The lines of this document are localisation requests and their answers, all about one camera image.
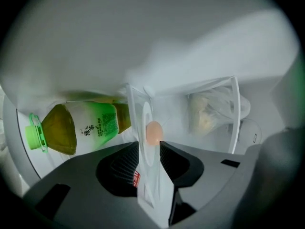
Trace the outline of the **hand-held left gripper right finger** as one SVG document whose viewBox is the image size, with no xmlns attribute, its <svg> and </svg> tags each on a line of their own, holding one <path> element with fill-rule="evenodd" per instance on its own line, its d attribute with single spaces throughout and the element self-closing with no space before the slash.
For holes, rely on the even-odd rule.
<svg viewBox="0 0 305 229">
<path fill-rule="evenodd" d="M 173 182 L 171 229 L 230 229 L 248 155 L 162 141 L 160 161 Z"/>
</svg>

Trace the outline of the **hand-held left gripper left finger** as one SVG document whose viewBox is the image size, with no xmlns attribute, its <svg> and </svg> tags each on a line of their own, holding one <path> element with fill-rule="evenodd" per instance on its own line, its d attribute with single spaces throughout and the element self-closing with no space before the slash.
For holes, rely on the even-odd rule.
<svg viewBox="0 0 305 229">
<path fill-rule="evenodd" d="M 167 211 L 146 195 L 138 163 L 138 142 L 76 156 L 23 199 L 54 228 L 164 229 Z"/>
</svg>

